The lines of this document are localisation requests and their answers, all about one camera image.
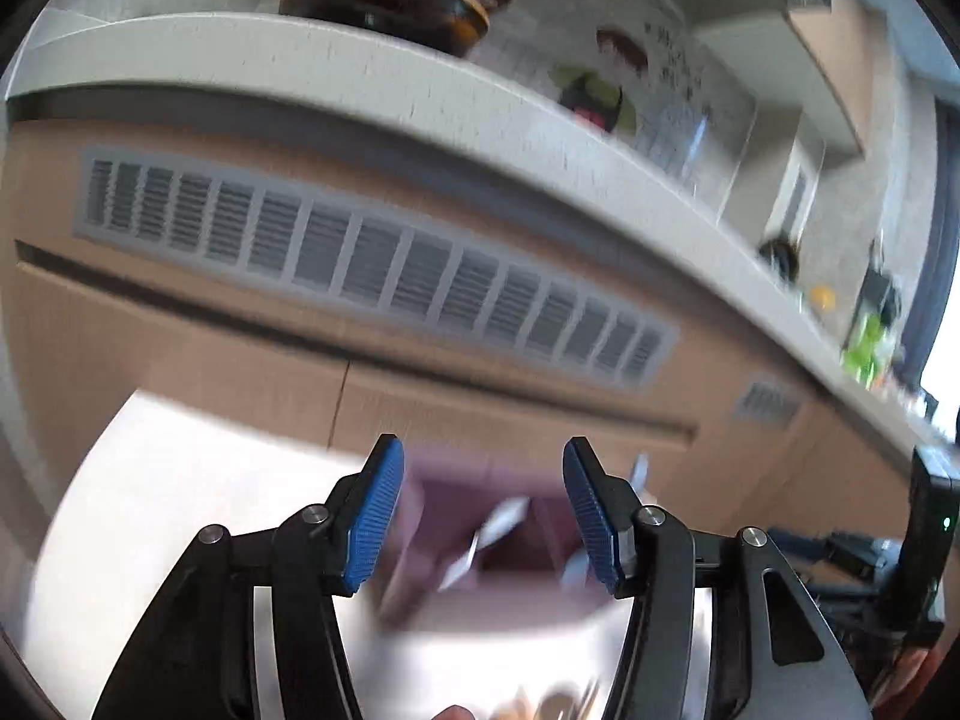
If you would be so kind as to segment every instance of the ventilation grille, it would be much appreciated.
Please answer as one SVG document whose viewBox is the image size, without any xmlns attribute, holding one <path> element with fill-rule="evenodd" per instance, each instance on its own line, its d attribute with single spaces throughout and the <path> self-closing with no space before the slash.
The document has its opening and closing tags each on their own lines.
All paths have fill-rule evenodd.
<svg viewBox="0 0 960 720">
<path fill-rule="evenodd" d="M 736 413 L 785 427 L 793 421 L 799 408 L 800 400 L 785 386 L 772 382 L 753 382 L 739 400 Z"/>
<path fill-rule="evenodd" d="M 622 386 L 650 381 L 677 339 L 572 274 L 358 196 L 126 149 L 94 148 L 85 164 L 77 232 L 117 247 Z M 768 389 L 752 388 L 743 413 L 791 418 L 796 401 Z"/>
</svg>

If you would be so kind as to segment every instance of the ceiling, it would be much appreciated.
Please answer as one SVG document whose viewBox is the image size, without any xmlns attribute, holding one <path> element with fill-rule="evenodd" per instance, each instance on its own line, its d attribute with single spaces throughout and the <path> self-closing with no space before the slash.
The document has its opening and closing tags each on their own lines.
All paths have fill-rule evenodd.
<svg viewBox="0 0 960 720">
<path fill-rule="evenodd" d="M 863 0 L 887 14 L 896 45 L 918 76 L 960 86 L 960 68 L 916 0 Z"/>
</svg>

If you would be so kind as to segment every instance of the metal screw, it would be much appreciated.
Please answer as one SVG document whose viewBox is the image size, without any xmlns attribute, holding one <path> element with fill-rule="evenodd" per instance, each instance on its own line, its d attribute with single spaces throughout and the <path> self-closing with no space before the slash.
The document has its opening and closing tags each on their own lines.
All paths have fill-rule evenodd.
<svg viewBox="0 0 960 720">
<path fill-rule="evenodd" d="M 200 528 L 200 533 L 197 533 L 197 538 L 205 544 L 215 544 L 223 537 L 223 525 L 205 525 Z"/>
<path fill-rule="evenodd" d="M 330 512 L 322 503 L 315 503 L 308 506 L 301 512 L 301 517 L 308 525 L 319 525 L 330 516 Z"/>
<path fill-rule="evenodd" d="M 760 528 L 744 528 L 740 536 L 752 547 L 762 547 L 767 542 L 767 535 Z"/>
<path fill-rule="evenodd" d="M 654 527 L 666 522 L 666 514 L 663 509 L 656 506 L 644 506 L 637 512 L 637 519 L 644 525 L 653 525 Z"/>
</svg>

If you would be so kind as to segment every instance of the white countertop edge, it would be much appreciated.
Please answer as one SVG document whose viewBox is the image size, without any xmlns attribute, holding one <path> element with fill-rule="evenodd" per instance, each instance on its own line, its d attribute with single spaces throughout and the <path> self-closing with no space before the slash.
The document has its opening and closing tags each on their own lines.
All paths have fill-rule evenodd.
<svg viewBox="0 0 960 720">
<path fill-rule="evenodd" d="M 122 83 L 221 89 L 330 111 L 435 143 L 547 191 L 712 289 L 897 450 L 908 455 L 918 440 L 899 409 L 842 370 L 836 347 L 706 209 L 627 146 L 500 76 L 329 23 L 187 13 L 108 23 L 27 45 L 8 97 Z"/>
</svg>

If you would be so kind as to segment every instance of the blue gripper pad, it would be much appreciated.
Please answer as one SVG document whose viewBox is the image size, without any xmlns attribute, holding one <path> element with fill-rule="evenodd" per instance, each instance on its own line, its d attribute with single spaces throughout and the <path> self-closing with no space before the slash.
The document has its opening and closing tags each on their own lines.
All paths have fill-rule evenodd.
<svg viewBox="0 0 960 720">
<path fill-rule="evenodd" d="M 613 594 L 617 584 L 623 581 L 623 574 L 618 569 L 616 534 L 589 478 L 593 476 L 596 479 L 596 469 L 589 469 L 594 473 L 587 475 L 584 462 L 589 464 L 592 461 L 601 474 L 603 470 L 592 452 L 589 452 L 589 457 L 582 457 L 581 454 L 577 440 L 571 439 L 563 447 L 563 485 L 577 518 L 580 537 L 587 547 L 593 573 Z"/>
<path fill-rule="evenodd" d="M 383 536 L 394 514 L 400 483 L 403 481 L 403 445 L 396 436 L 381 440 L 373 447 L 367 464 L 379 467 L 368 483 L 364 501 L 352 528 L 347 531 L 347 563 L 344 566 L 344 584 L 356 592 L 370 579 L 376 558 L 383 545 Z"/>
</svg>

